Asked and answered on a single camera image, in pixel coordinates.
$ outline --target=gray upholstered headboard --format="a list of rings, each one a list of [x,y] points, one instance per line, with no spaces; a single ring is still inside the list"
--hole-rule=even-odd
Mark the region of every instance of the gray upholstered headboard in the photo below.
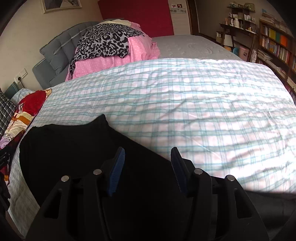
[[[33,73],[43,89],[65,81],[68,66],[81,36],[99,22],[77,24],[56,36],[40,49],[44,59],[33,67]]]

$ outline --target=electrical outlet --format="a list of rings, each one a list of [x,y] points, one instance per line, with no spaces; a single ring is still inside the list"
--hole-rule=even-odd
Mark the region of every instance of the electrical outlet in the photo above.
[[[15,76],[15,82],[16,82],[16,83],[19,82],[19,80],[18,80],[19,77],[22,79],[22,76],[21,76],[20,74],[17,74],[17,75]]]
[[[18,78],[20,77],[21,80],[27,75],[27,71],[26,69],[22,69],[21,72],[19,72],[16,76],[15,76],[15,81],[18,83]]]

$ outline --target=white and blue plaid bedding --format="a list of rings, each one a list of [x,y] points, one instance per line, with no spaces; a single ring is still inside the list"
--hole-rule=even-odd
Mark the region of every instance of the white and blue plaid bedding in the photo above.
[[[105,114],[111,127],[167,159],[177,146],[196,167],[219,177],[232,174],[245,189],[295,191],[296,107],[264,65],[149,60],[52,90],[32,126],[81,125]],[[19,150],[8,187],[9,213],[26,235],[39,206],[22,176]]]

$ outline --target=picture frame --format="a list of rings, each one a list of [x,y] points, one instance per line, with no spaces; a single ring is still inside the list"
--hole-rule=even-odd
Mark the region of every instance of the picture frame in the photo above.
[[[40,0],[43,13],[82,8],[80,0]]]

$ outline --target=pink basket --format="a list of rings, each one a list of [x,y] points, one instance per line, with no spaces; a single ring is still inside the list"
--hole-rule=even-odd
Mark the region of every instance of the pink basket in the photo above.
[[[247,61],[250,50],[242,46],[239,47],[239,57],[243,61]]]

